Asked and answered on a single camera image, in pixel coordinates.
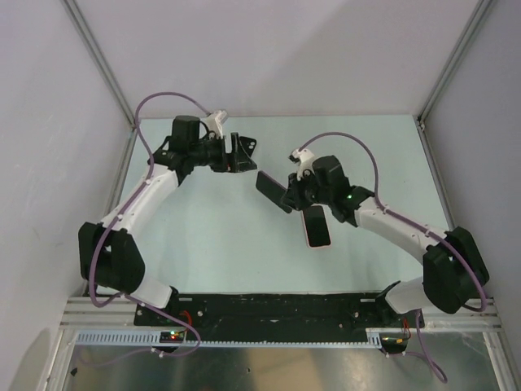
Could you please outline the black phone case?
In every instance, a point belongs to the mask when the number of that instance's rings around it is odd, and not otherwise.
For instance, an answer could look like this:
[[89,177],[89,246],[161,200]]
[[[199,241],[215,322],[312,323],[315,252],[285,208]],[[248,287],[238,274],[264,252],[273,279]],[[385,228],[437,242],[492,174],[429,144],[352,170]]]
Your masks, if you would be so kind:
[[257,141],[254,138],[238,136],[234,145],[234,171],[235,173],[245,173],[257,170],[257,164],[252,159],[256,149]]

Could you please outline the purple phone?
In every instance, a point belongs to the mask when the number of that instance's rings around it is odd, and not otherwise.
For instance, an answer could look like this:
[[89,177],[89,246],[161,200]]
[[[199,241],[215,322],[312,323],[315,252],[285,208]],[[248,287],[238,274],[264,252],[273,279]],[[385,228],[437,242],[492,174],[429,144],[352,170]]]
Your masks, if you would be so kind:
[[292,209],[282,202],[286,188],[271,178],[266,172],[259,170],[256,176],[256,189],[285,213],[291,213]]

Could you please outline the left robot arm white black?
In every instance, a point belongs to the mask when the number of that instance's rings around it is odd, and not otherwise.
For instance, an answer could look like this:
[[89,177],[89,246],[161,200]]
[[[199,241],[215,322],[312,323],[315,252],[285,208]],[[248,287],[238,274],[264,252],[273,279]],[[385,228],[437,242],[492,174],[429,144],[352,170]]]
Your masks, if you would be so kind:
[[138,234],[160,205],[196,167],[214,173],[238,174],[257,168],[252,159],[257,141],[236,132],[225,135],[225,113],[204,119],[176,116],[171,134],[149,151],[147,171],[133,192],[101,222],[84,223],[78,231],[81,276],[89,288],[110,288],[152,306],[163,325],[175,323],[181,306],[172,300],[176,291],[147,273],[138,249]]

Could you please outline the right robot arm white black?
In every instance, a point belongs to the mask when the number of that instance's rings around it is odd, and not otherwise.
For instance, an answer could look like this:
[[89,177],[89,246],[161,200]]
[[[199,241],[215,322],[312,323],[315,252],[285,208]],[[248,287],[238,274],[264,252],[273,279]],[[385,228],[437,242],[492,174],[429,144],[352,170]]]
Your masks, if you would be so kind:
[[472,297],[486,298],[489,273],[468,230],[458,226],[445,231],[390,210],[375,192],[351,185],[335,156],[316,157],[303,149],[289,158],[297,169],[288,177],[284,205],[299,211],[326,206],[338,222],[384,238],[422,265],[422,277],[395,282],[377,296],[381,324],[396,326],[406,313],[431,306],[454,314]]

